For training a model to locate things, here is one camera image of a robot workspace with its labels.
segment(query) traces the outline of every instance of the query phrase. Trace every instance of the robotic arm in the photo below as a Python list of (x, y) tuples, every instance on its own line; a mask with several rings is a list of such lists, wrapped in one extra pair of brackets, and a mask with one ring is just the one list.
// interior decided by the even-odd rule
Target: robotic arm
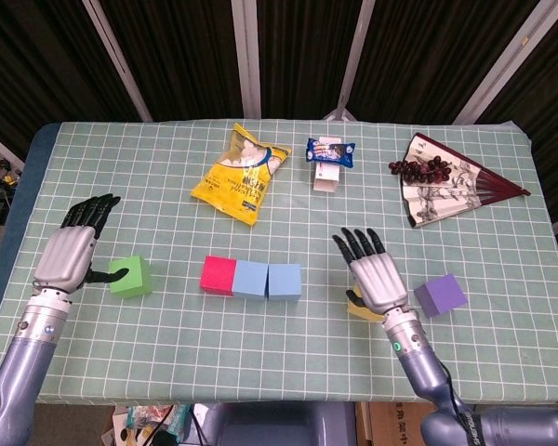
[(84, 283), (115, 282), (112, 274), (91, 270), (97, 239), (120, 197), (93, 197), (68, 212), (47, 241), (34, 273), (33, 296), (0, 366), (0, 446), (27, 444), (33, 409), (72, 302)]
[(408, 305), (407, 290), (379, 236), (342, 229), (346, 244), (334, 235), (362, 291), (347, 296), (384, 316), (391, 345), (416, 394), (437, 410), (421, 422), (428, 446), (558, 446), (558, 411), (549, 408), (498, 407), (475, 415), (456, 395), (450, 373), (436, 358), (418, 315)]

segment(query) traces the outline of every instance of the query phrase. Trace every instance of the blue table edge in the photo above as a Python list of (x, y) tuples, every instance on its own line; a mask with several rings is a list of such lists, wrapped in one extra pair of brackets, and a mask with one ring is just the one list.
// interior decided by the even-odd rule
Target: blue table edge
[(35, 206), (35, 199), (44, 180), (60, 126), (60, 123), (44, 125), (37, 131), (31, 142), (0, 244), (0, 304), (27, 230), (27, 222)]

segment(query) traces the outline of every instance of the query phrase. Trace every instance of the cardboard box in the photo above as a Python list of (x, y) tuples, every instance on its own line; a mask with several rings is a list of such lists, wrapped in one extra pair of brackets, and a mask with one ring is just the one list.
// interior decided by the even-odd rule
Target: cardboard box
[[(362, 404), (358, 403), (362, 415)], [(421, 420), (436, 407), (430, 402), (370, 402), (370, 427), (362, 429), (358, 425), (358, 445), (372, 446), (426, 446), (420, 431)], [(367, 440), (370, 432), (372, 440)]]

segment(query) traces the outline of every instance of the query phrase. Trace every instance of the grapes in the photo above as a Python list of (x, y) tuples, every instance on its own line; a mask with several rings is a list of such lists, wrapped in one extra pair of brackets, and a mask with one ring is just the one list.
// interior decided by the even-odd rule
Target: grapes
[(397, 161), (389, 163), (393, 175), (400, 175), (401, 179), (408, 184), (411, 183), (436, 183), (450, 179), (452, 169), (450, 163), (443, 161), (438, 155), (428, 161)]

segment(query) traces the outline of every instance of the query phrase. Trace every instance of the yellow snack bag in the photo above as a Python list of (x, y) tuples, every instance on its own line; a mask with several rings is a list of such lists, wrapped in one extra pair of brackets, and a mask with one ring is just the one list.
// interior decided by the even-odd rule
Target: yellow snack bag
[(211, 166), (191, 195), (252, 226), (272, 174), (290, 153), (288, 147), (258, 142), (235, 124), (230, 148)]

